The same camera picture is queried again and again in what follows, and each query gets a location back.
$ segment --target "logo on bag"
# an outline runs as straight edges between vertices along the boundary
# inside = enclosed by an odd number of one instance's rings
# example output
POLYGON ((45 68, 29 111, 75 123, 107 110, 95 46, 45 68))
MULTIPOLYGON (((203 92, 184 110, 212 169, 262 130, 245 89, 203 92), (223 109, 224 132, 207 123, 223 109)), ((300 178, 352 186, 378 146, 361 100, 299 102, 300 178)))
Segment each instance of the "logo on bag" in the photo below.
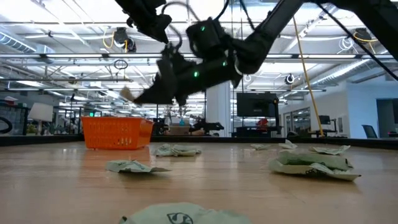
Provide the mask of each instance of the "logo on bag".
POLYGON ((171 224, 193 224, 189 215, 180 212, 167 214, 167 218, 169 218, 171 224))

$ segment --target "red object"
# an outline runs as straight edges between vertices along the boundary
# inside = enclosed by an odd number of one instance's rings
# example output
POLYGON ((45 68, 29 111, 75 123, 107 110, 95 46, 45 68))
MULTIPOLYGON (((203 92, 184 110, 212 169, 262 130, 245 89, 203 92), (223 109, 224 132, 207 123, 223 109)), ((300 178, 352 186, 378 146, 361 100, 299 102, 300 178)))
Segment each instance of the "red object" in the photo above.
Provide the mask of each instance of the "red object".
POLYGON ((154 123, 143 118, 82 117, 89 149, 133 150, 150 143, 154 123))
POLYGON ((262 118, 257 122, 257 130, 267 130, 268 120, 267 118, 262 118))

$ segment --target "white column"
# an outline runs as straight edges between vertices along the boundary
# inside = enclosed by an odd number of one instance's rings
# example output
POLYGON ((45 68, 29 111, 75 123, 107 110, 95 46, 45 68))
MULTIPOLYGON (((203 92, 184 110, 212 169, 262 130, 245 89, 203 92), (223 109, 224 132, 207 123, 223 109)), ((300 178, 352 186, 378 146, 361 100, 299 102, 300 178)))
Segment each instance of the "white column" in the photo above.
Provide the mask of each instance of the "white column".
POLYGON ((206 121, 220 122, 224 130, 213 131, 220 137, 231 137, 231 92, 230 82, 213 86, 206 91, 206 121))

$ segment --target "desk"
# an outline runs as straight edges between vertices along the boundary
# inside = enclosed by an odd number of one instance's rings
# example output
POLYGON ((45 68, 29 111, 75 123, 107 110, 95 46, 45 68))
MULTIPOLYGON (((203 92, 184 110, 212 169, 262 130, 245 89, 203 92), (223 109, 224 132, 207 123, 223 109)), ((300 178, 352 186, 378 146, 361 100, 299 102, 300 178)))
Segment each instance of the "desk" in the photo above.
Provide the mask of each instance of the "desk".
POLYGON ((236 132, 233 132, 232 137, 265 137, 271 138, 271 132, 280 131, 282 126, 270 126, 266 127, 266 130, 258 129, 258 126, 245 126, 245 127, 237 127, 236 132))
MULTIPOLYGON (((322 131, 323 131, 323 135, 325 135, 325 137, 328 137, 328 133, 337 133, 336 130, 329 130, 329 129, 323 129, 322 131)), ((309 131, 308 133, 317 135, 317 138, 319 138, 319 136, 321 135, 321 132, 319 130, 309 131)))

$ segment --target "crumpled paper bag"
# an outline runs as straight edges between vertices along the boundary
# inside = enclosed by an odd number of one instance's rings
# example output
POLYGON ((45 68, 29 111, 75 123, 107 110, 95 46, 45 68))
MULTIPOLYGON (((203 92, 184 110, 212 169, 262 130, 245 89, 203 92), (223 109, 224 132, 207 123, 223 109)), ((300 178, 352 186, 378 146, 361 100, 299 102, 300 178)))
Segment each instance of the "crumpled paper bag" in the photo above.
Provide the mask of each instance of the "crumpled paper bag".
POLYGON ((340 146, 338 149, 328 148, 328 147, 311 147, 310 151, 315 151, 317 153, 329 154, 329 155, 338 155, 344 153, 351 146, 340 146))
POLYGON ((251 147, 253 147, 255 150, 266 150, 271 147, 271 145, 264 145, 264 144, 251 144, 251 147))
POLYGON ((138 161, 124 161, 124 160, 109 161, 106 163, 105 169, 113 172, 137 172, 137 173, 170 171, 168 169, 160 167, 149 167, 139 163, 138 161))
POLYGON ((119 224, 251 224, 242 215, 230 211, 207 210, 192 203, 152 205, 130 217, 122 217, 119 224))
POLYGON ((269 162, 269 169, 285 174, 301 174, 311 177, 332 177, 353 181, 359 174, 352 174, 353 166, 341 156, 282 151, 277 159, 269 162))
POLYGON ((157 149, 156 156, 195 156, 200 153, 195 146, 163 144, 157 149))
POLYGON ((284 149, 295 149, 297 148, 297 145, 293 144, 291 141, 289 140, 285 140, 285 143, 279 143, 280 147, 283 147, 284 149))

